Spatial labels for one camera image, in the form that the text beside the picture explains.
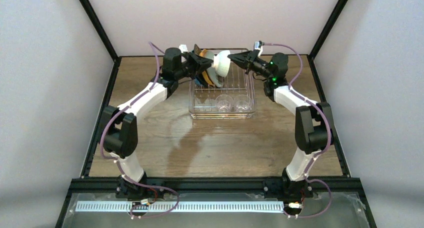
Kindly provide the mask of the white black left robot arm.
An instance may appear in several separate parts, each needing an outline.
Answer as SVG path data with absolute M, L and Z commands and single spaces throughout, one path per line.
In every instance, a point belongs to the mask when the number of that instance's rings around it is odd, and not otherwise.
M 109 105 L 104 108 L 99 122 L 100 154 L 116 164 L 124 184 L 136 192 L 161 189 L 161 186 L 146 184 L 146 173 L 135 153 L 139 120 L 156 105 L 168 99 L 179 87 L 181 79 L 195 79 L 213 63 L 213 59 L 194 52 L 182 52 L 176 47 L 168 48 L 162 61 L 156 62 L 155 76 L 142 91 L 117 107 Z

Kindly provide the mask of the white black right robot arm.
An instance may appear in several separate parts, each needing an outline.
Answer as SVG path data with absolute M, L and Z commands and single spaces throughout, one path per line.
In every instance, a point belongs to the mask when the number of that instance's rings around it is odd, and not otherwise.
M 262 76 L 264 94 L 295 116 L 297 149 L 283 171 L 289 183 L 307 181 L 316 160 L 333 143 L 333 121 L 328 103 L 317 102 L 297 92 L 287 81 L 288 55 L 277 52 L 270 61 L 259 57 L 259 50 L 229 54 L 227 57 L 247 73 Z

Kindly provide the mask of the orange polka dot plate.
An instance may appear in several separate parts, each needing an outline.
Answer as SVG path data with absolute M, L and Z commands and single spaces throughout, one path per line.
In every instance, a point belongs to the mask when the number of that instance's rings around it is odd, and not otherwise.
M 202 49 L 201 50 L 201 52 L 199 53 L 199 55 L 201 56 L 201 57 L 206 57 L 206 53 L 207 53 L 207 49 Z M 204 80 L 206 81 L 206 83 L 207 83 L 207 85 L 208 86 L 214 86 L 215 84 L 210 80 L 210 77 L 209 77 L 209 75 L 208 75 L 208 73 L 207 73 L 207 71 L 203 71 L 202 72 L 202 76 L 203 76 L 203 78 L 204 78 Z

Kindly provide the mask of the black floral square plate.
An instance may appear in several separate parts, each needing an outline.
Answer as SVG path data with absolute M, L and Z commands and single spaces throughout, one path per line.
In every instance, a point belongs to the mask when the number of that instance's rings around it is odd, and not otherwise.
M 192 52 L 195 54 L 197 59 L 201 58 L 202 49 L 197 44 L 194 44 Z

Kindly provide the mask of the metal wire dish rack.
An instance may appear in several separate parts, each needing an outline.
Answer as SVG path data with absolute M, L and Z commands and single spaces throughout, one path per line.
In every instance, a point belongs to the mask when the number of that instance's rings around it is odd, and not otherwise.
M 256 112 L 254 79 L 236 64 L 230 64 L 227 77 L 219 77 L 221 88 L 208 86 L 203 76 L 199 79 L 203 84 L 202 87 L 196 85 L 194 80 L 189 82 L 188 111 L 193 119 L 246 119 Z M 218 112 L 215 99 L 222 94 L 229 95 L 233 99 L 238 95 L 249 96 L 252 100 L 252 111 L 236 112 L 233 102 L 231 112 Z

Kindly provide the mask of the pale green flower plate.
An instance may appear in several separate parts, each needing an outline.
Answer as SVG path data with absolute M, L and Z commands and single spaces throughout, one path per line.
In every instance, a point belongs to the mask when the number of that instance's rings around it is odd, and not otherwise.
M 212 51 L 209 51 L 207 49 L 204 49 L 202 51 L 202 54 L 205 58 L 210 59 L 210 60 L 214 60 L 215 54 Z M 221 80 L 218 78 L 218 75 L 216 73 L 215 68 L 213 67 L 213 65 L 211 65 L 211 67 L 209 67 L 206 70 L 206 73 L 208 75 L 208 79 L 211 81 L 211 83 L 218 88 L 221 88 L 223 86 Z

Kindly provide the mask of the small clear plastic cup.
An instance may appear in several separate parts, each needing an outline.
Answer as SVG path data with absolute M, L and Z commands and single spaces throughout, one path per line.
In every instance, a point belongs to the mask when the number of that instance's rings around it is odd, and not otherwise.
M 228 113 L 233 109 L 234 99 L 227 94 L 221 94 L 215 99 L 215 107 L 218 112 Z

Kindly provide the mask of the blue polka dot plate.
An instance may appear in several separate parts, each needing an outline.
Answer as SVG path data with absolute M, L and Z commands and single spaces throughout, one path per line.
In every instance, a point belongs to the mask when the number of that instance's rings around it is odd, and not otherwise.
M 195 83 L 197 86 L 203 87 L 203 83 L 201 82 L 201 80 L 199 79 L 199 77 L 198 77 L 198 76 L 196 76 L 196 77 L 194 78 L 194 83 Z

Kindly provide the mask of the pale green glass bowl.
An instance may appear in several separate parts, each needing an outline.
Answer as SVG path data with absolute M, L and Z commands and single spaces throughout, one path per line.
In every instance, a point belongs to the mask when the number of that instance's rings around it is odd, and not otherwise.
M 230 54 L 230 50 L 223 50 L 213 56 L 213 68 L 220 77 L 225 78 L 228 76 L 231 65 L 231 60 L 228 58 Z

